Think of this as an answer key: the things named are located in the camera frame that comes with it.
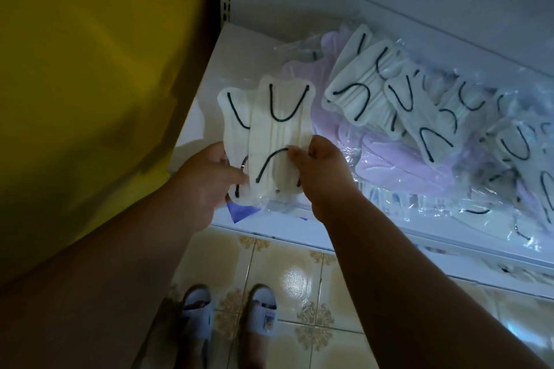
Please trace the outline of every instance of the yellow surface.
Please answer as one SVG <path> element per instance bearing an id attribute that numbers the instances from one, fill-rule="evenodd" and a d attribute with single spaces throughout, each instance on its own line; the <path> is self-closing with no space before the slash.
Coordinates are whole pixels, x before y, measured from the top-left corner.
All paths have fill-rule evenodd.
<path id="1" fill-rule="evenodd" d="M 0 11 L 2 284 L 163 183 L 211 47 L 205 0 Z"/>

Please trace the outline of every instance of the person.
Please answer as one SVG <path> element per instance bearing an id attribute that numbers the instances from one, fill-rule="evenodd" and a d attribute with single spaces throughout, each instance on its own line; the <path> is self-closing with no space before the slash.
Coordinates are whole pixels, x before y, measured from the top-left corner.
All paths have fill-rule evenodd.
<path id="1" fill-rule="evenodd" d="M 314 136 L 308 151 L 291 146 L 287 154 L 381 369 L 547 367 L 361 195 L 331 142 Z M 5 285 L 0 366 L 131 366 L 190 237 L 210 224 L 229 187 L 247 180 L 225 163 L 221 143 L 211 145 L 162 188 Z M 252 303 L 273 310 L 265 293 Z M 209 301 L 201 299 L 191 298 L 190 309 Z M 264 367 L 256 351 L 270 340 L 258 340 L 249 343 L 257 361 L 243 367 Z"/>

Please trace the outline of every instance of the person's right hand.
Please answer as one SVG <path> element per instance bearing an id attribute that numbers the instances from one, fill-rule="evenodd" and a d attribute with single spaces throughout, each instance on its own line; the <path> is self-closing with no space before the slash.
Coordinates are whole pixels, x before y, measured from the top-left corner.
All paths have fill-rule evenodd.
<path id="1" fill-rule="evenodd" d="M 361 195 L 342 152 L 325 137 L 314 135 L 308 152 L 290 146 L 290 160 L 300 171 L 300 182 L 318 220 L 323 212 Z"/>

